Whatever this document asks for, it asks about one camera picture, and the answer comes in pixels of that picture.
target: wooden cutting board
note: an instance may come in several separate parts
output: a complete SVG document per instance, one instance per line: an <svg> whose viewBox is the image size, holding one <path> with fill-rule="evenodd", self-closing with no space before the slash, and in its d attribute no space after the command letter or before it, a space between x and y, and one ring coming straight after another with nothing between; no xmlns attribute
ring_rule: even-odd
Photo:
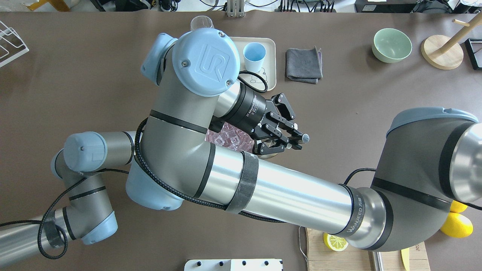
<svg viewBox="0 0 482 271"><path fill-rule="evenodd" d="M348 246L335 252L325 246L323 232L306 229L308 239L308 271L371 271L370 252ZM400 251L382 252L385 271L405 271ZM410 248L410 271L430 271L425 243Z"/></svg>

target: wire dish rack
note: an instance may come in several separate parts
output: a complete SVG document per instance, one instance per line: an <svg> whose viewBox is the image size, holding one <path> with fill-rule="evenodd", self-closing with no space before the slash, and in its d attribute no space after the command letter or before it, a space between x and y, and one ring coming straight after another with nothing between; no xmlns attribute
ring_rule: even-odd
<svg viewBox="0 0 482 271"><path fill-rule="evenodd" d="M17 32L0 21L0 68L28 52Z"/></svg>

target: electronic equipment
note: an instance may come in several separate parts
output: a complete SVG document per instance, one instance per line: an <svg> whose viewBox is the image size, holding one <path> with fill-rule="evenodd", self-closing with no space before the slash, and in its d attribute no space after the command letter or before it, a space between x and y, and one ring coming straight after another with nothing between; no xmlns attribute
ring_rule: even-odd
<svg viewBox="0 0 482 271"><path fill-rule="evenodd" d="M355 9L362 13L410 13L420 0L356 0Z"/></svg>

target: light blue joint cap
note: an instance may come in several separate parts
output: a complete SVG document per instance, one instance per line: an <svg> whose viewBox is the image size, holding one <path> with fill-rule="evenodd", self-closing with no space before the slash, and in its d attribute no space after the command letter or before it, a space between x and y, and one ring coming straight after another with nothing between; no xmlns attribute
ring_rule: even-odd
<svg viewBox="0 0 482 271"><path fill-rule="evenodd" d="M131 200L154 210L175 210L183 201L155 183L136 162L131 165L125 190Z"/></svg>
<svg viewBox="0 0 482 271"><path fill-rule="evenodd" d="M181 36L173 48L173 66L181 83L204 97L217 96L236 81L240 56L222 31L199 28Z"/></svg>
<svg viewBox="0 0 482 271"><path fill-rule="evenodd" d="M166 33L159 34L147 54L146 59L142 63L141 73L157 86L159 85L157 82L161 80L160 78L158 80L157 75L164 55L166 55L167 50L176 40L177 39Z"/></svg>
<svg viewBox="0 0 482 271"><path fill-rule="evenodd" d="M94 171L106 158L106 140L96 132L73 134L65 141L65 163L73 171Z"/></svg>
<svg viewBox="0 0 482 271"><path fill-rule="evenodd" d="M82 242L84 242L84 244L93 244L102 241L110 237L112 234L115 234L117 228L116 216L114 211L112 211L104 221L100 222L97 227L81 238Z"/></svg>
<svg viewBox="0 0 482 271"><path fill-rule="evenodd" d="M445 109L443 107L419 107L419 108L412 108L407 109L405 111L400 112L392 122L390 129L387 132L388 134L397 129L398 127L409 124L411 122L417 122L422 120L429 120L429 119L440 119L440 118L456 118L456 119L463 119L471 122L479 122L476 116L471 113L458 110L458 109Z"/></svg>

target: ur logo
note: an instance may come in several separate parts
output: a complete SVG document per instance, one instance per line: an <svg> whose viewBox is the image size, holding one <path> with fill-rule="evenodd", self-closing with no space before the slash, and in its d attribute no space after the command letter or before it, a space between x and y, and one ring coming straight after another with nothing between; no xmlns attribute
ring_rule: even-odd
<svg viewBox="0 0 482 271"><path fill-rule="evenodd" d="M216 82L221 82L228 66L229 55L208 44L203 46L201 52L201 61L195 71Z"/></svg>

